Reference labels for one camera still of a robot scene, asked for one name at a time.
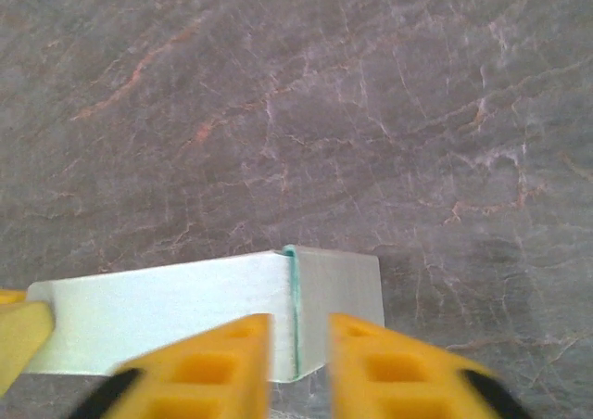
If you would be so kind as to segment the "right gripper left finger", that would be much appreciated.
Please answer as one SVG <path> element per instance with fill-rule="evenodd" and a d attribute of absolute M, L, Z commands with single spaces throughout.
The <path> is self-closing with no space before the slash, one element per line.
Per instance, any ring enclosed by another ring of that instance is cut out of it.
<path fill-rule="evenodd" d="M 266 418 L 271 316 L 252 314 L 117 368 L 71 418 Z"/>

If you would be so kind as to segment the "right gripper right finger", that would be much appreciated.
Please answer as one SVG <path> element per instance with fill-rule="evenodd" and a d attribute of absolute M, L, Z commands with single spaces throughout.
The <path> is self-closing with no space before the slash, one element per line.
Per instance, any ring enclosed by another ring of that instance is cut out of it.
<path fill-rule="evenodd" d="M 478 362 L 419 339 L 334 313 L 328 375 L 334 418 L 530 418 Z"/>

